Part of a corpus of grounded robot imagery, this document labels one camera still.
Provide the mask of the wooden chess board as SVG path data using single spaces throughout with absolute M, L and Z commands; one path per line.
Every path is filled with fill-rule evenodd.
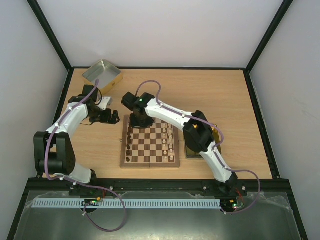
M 170 123 L 154 119 L 147 128 L 130 127 L 130 116 L 123 120 L 120 167 L 178 168 L 180 167 L 179 130 Z

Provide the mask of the gold tin tray with pieces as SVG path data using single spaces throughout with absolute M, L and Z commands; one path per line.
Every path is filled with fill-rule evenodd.
M 187 159 L 201 159 L 200 152 L 208 150 L 209 144 L 215 142 L 217 148 L 222 153 L 220 143 L 222 135 L 216 124 L 209 126 L 206 123 L 187 123 L 183 128 L 185 157 Z

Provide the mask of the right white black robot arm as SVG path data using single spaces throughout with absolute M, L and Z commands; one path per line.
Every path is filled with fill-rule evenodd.
M 127 92 L 121 104 L 131 111 L 133 128 L 149 127 L 154 119 L 159 119 L 182 131 L 185 145 L 199 153 L 213 172 L 218 191 L 224 196 L 235 191 L 238 177 L 224 161 L 213 135 L 213 125 L 203 112 L 180 110 L 146 92 L 141 96 Z

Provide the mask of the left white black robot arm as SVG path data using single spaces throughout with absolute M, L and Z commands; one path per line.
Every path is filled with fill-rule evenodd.
M 115 125 L 120 122 L 116 110 L 108 108 L 112 99 L 102 95 L 98 82 L 86 84 L 82 93 L 69 99 L 66 110 L 46 131 L 33 137 L 35 169 L 47 179 L 69 180 L 73 184 L 89 184 L 95 172 L 76 162 L 71 138 L 88 119 L 94 123 Z

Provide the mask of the empty silver gold tin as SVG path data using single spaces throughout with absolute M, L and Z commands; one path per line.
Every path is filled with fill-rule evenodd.
M 86 83 L 95 84 L 99 80 L 97 88 L 101 91 L 103 96 L 106 96 L 112 89 L 116 87 L 123 80 L 122 71 L 108 62 L 105 59 L 100 59 L 86 70 L 82 77 L 85 78 Z

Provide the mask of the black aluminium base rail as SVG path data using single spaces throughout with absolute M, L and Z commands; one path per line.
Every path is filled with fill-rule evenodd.
M 118 194 L 127 192 L 164 192 L 164 193 L 189 193 L 191 195 L 201 195 L 204 197 L 233 198 L 241 192 L 246 196 L 248 192 L 258 191 L 258 181 L 254 179 L 239 180 L 239 186 L 230 193 L 222 192 L 218 187 L 218 182 L 213 179 L 115 179 L 99 178 L 96 183 L 98 186 L 111 189 Z M 100 196 L 101 190 L 90 189 L 83 186 L 71 186 L 67 181 L 47 180 L 46 178 L 29 178 L 25 186 L 23 195 L 27 196 L 30 191 L 40 192 L 59 192 L 66 191 L 71 196 L 93 197 Z

